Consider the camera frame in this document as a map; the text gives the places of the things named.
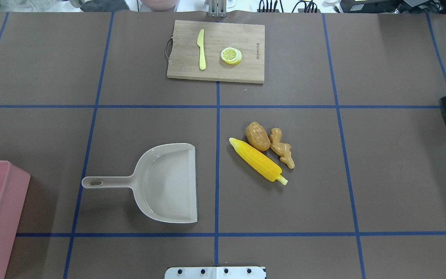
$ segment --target cutting board handle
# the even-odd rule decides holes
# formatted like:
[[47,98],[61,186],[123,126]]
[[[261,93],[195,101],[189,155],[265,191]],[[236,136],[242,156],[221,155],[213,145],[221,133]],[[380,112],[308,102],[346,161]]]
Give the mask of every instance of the cutting board handle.
[[168,62],[170,62],[170,57],[168,56],[168,44],[170,44],[170,41],[172,42],[172,50],[173,50],[173,34],[170,37],[170,39],[168,40],[168,42],[166,42],[165,56],[166,56],[166,60],[168,60]]

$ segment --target white bracket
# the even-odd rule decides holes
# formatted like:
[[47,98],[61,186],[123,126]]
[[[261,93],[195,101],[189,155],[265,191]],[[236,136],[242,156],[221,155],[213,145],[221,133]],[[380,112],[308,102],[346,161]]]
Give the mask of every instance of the white bracket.
[[209,17],[226,17],[226,0],[206,0]]
[[168,268],[165,279],[266,279],[266,267]]

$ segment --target knife handle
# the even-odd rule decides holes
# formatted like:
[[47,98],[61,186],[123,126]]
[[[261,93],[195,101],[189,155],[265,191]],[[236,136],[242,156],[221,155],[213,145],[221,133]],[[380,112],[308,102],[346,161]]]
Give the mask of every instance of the knife handle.
[[199,48],[199,69],[206,69],[206,57],[204,56],[204,47]]

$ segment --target gray cloth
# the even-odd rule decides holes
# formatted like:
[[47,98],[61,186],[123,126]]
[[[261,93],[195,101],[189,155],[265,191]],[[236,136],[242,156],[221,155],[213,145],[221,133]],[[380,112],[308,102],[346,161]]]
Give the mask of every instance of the gray cloth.
[[125,0],[91,0],[85,2],[80,9],[82,11],[119,11],[130,9]]

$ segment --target dustpan handle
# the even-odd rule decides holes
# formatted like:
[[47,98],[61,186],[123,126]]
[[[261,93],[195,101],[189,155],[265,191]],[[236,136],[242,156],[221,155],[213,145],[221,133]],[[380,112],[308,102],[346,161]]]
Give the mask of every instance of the dustpan handle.
[[124,176],[87,176],[82,179],[82,186],[96,188],[131,188],[130,177]]

